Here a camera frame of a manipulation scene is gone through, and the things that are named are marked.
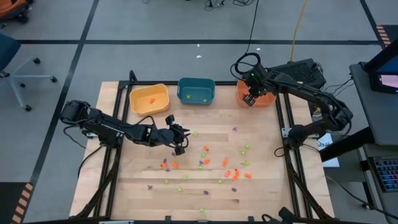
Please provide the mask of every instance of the wooden tabletop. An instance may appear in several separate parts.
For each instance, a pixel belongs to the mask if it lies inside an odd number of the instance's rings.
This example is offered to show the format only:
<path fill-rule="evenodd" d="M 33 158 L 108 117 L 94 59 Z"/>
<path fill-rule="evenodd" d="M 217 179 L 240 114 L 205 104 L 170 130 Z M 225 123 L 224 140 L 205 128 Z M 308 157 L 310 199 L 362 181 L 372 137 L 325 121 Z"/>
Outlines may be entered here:
<path fill-rule="evenodd" d="M 106 114 L 112 115 L 117 86 L 117 82 L 102 84 L 96 107 Z M 292 211 L 285 162 L 274 156 L 274 150 L 282 146 L 275 103 L 266 108 L 240 108 L 235 86 L 217 86 L 210 106 L 189 106 L 181 104 L 177 98 L 177 86 L 167 88 L 170 106 L 167 111 L 153 114 L 157 127 L 166 128 L 164 119 L 173 114 L 176 123 L 191 132 L 196 131 L 198 136 L 189 136 L 186 153 L 177 157 L 172 155 L 173 149 L 169 147 L 139 146 L 125 139 L 112 219 L 164 220 L 166 215 L 171 215 L 172 220 L 245 221 L 248 216 L 253 216 L 259 221 L 264 213 L 277 217 L 283 206 Z M 290 102 L 295 123 L 310 123 L 307 102 L 295 96 L 290 96 Z M 136 123 L 141 118 L 129 110 L 127 122 Z M 246 144 L 251 148 L 242 155 Z M 306 144 L 317 146 L 315 140 L 307 140 Z M 204 146 L 210 148 L 205 158 L 201 156 L 205 152 Z M 85 156 L 97 147 L 97 139 L 88 140 Z M 83 166 L 70 215 L 76 215 L 98 188 L 104 152 L 96 153 Z M 301 154 L 309 191 L 333 216 L 319 153 L 304 146 Z M 222 163 L 226 158 L 228 165 L 224 167 Z M 167 159 L 170 172 L 160 166 L 164 159 Z M 201 170 L 199 161 L 204 159 L 210 159 L 210 163 L 204 164 Z M 246 161 L 251 163 L 250 166 L 245 165 Z M 173 162 L 178 163 L 178 169 L 174 169 Z M 232 181 L 235 169 L 239 169 L 240 176 Z M 232 173 L 228 178 L 224 176 L 227 170 Z M 245 178 L 246 173 L 252 178 Z M 302 196 L 298 189 L 297 192 L 304 216 Z M 104 198 L 101 214 L 104 214 L 107 192 Z"/>

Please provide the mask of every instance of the chair leg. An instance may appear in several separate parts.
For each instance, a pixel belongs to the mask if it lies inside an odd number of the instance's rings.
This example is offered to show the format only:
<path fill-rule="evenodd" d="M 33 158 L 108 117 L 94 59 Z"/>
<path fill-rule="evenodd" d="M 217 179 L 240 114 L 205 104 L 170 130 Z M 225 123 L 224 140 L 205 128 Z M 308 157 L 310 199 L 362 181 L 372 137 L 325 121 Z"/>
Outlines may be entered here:
<path fill-rule="evenodd" d="M 29 105 L 25 104 L 25 101 L 24 101 L 24 99 L 22 97 L 21 91 L 20 91 L 19 87 L 16 85 L 15 81 L 12 78 L 10 80 L 8 80 L 8 81 L 10 83 L 10 86 L 11 86 L 12 90 L 14 91 L 14 94 L 15 94 L 17 100 L 18 100 L 19 105 L 22 108 L 24 108 L 25 110 L 30 108 Z"/>

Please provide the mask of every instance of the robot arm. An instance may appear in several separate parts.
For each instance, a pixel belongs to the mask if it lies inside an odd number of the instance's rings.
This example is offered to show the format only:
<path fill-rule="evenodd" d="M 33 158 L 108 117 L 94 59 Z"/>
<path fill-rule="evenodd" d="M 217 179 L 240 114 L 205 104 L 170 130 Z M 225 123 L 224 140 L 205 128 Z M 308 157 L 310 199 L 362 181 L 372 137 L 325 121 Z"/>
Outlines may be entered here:
<path fill-rule="evenodd" d="M 140 124 L 147 118 L 152 119 L 152 124 Z M 169 129 L 157 129 L 151 116 L 146 116 L 136 124 L 128 124 L 104 114 L 98 109 L 91 108 L 87 102 L 72 100 L 66 103 L 60 120 L 65 124 L 79 126 L 84 133 L 87 131 L 95 133 L 100 144 L 107 147 L 119 147 L 122 135 L 135 144 L 149 147 L 159 145 L 172 147 L 175 149 L 176 155 L 183 154 L 188 146 L 187 136 L 189 134 L 184 134 L 184 132 L 189 130 L 183 129 L 178 124 L 173 124 L 173 115 L 166 118 Z M 186 146 L 182 146 L 184 139 L 187 139 Z"/>
<path fill-rule="evenodd" d="M 247 56 L 255 56 L 257 64 L 246 72 L 238 69 L 238 64 Z M 264 68 L 261 65 L 260 56 L 256 53 L 243 55 L 234 64 L 236 72 L 242 75 L 245 84 L 249 87 L 249 94 L 245 95 L 244 102 L 252 106 L 259 96 L 271 92 L 290 93 L 304 100 L 316 104 L 322 113 L 322 119 L 308 125 L 295 125 L 289 131 L 288 144 L 291 147 L 299 147 L 311 134 L 324 135 L 327 130 L 341 131 L 347 124 L 351 125 L 352 112 L 340 100 L 331 93 L 324 93 L 316 88 L 297 83 L 285 73 Z"/>

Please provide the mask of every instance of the office chair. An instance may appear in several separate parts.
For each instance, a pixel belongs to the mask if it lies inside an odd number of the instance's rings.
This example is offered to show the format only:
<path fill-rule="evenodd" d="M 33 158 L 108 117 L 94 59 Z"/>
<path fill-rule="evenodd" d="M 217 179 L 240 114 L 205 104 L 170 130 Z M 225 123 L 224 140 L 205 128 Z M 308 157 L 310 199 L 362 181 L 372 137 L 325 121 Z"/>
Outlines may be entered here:
<path fill-rule="evenodd" d="M 26 60 L 14 72 L 5 72 L 4 69 L 17 54 L 20 47 L 21 44 L 18 43 L 18 41 L 0 32 L 0 84 L 8 83 L 15 93 L 19 105 L 26 111 L 30 111 L 32 110 L 32 107 L 25 103 L 21 94 L 21 90 L 19 89 L 20 87 L 24 88 L 25 84 L 18 82 L 17 80 L 20 78 L 49 78 L 51 82 L 55 83 L 57 82 L 57 79 L 54 76 L 50 75 L 16 75 L 16 73 L 27 63 L 40 63 L 40 59 L 33 57 L 30 57 L 28 60 Z"/>

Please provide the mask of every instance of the yellow bowl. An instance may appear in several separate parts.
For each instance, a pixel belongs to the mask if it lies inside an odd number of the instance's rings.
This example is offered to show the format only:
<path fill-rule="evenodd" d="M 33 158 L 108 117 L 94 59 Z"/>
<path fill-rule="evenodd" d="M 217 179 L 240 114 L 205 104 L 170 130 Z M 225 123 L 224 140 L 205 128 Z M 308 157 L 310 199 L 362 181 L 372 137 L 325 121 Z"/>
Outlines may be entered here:
<path fill-rule="evenodd" d="M 130 107 L 140 116 L 167 110 L 169 108 L 167 87 L 164 84 L 157 84 L 131 91 Z"/>

